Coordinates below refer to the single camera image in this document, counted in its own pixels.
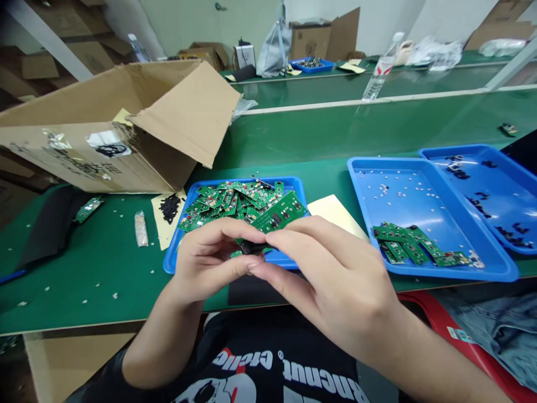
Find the blue tray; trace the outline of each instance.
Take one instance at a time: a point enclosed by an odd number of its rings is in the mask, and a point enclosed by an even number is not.
[[[334,62],[329,62],[328,60],[324,60],[324,59],[320,59],[324,65],[319,66],[319,67],[309,68],[309,67],[304,67],[300,64],[297,64],[297,62],[301,62],[302,60],[306,60],[308,62],[310,59],[311,57],[291,60],[289,63],[293,66],[295,70],[302,70],[304,73],[320,73],[321,71],[330,71],[336,65]]]
[[[496,242],[478,213],[468,208],[432,162],[421,158],[351,158],[347,166],[369,238],[377,249],[380,247],[373,235],[373,226],[383,221],[401,227],[415,224],[443,251],[460,250],[469,257],[469,251],[473,250],[485,264],[483,269],[441,268],[432,262],[416,265],[408,259],[404,264],[393,265],[384,257],[389,271],[497,282],[513,282],[519,277],[516,264]],[[386,194],[379,189],[382,185],[389,187]]]
[[[537,255],[537,177],[534,174],[486,144],[424,148],[420,155],[434,162],[463,197],[478,200],[480,196],[475,192],[489,195],[488,199],[479,201],[491,217],[481,217],[504,247],[523,255]],[[458,179],[448,171],[451,161],[446,157],[454,155],[463,156],[463,160],[459,161],[463,165],[461,169],[470,178]],[[497,167],[481,165],[483,161],[492,161]],[[520,223],[520,227],[529,231],[518,233],[512,226],[514,223]],[[524,242],[533,242],[534,248],[511,244],[496,227],[514,233],[514,237],[522,237]]]
[[[306,203],[306,196],[304,194],[304,185],[302,181],[297,178],[296,176],[282,176],[282,177],[262,177],[259,178],[264,182],[267,182],[268,184],[273,184],[275,181],[282,181],[284,183],[284,190],[285,194],[289,190],[294,190],[296,192],[296,195],[298,196],[298,199],[307,206]],[[189,194],[186,197],[186,201],[183,207],[183,211],[181,212],[181,216],[179,220],[183,218],[183,216],[186,215],[185,209],[191,205],[194,200],[197,199],[197,193],[196,189],[200,186],[218,186],[222,182],[225,181],[231,181],[231,182],[252,182],[253,178],[246,178],[246,179],[221,179],[221,180],[208,180],[208,181],[199,181],[196,183],[193,183],[190,186]],[[181,242],[181,239],[185,235],[185,232],[179,228],[175,229],[175,232],[173,233],[172,241],[169,244],[169,248],[166,250],[166,256],[164,257],[164,271],[169,274],[175,273],[175,265],[177,262],[177,248],[179,247],[179,242]],[[265,254],[265,260],[270,263],[277,264],[278,266],[283,267],[287,270],[296,270],[298,269],[298,266],[296,265],[295,261],[290,259],[287,255],[283,254],[280,251],[272,250],[270,252],[267,252]]]

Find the red chair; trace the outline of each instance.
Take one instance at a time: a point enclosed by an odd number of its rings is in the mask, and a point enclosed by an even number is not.
[[[460,327],[451,318],[444,307],[427,291],[414,291],[400,293],[401,301],[409,301],[418,304],[424,311],[431,328],[442,336],[449,344],[463,353],[470,361],[492,378],[502,388],[505,394],[516,403],[537,402],[537,393],[522,386],[513,378],[498,362],[479,345],[451,337],[448,326],[454,329]]]

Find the bottle label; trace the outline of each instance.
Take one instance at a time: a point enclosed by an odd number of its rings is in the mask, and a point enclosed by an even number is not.
[[[379,62],[376,64],[375,76],[387,76],[392,70],[394,60],[393,58],[380,58]]]

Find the person's left hand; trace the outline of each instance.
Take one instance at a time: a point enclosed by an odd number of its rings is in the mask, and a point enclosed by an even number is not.
[[[265,242],[263,232],[233,218],[217,219],[184,236],[177,253],[175,275],[169,284],[180,305],[206,300],[263,262],[256,255],[230,259],[231,253],[239,249],[235,238]]]

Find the blue pen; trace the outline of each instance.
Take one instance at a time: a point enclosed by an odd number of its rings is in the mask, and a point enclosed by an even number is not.
[[[15,280],[16,278],[22,277],[27,273],[27,270],[19,270],[14,271],[11,274],[8,274],[7,276],[0,277],[0,285],[6,284],[7,282],[10,282],[11,280]]]

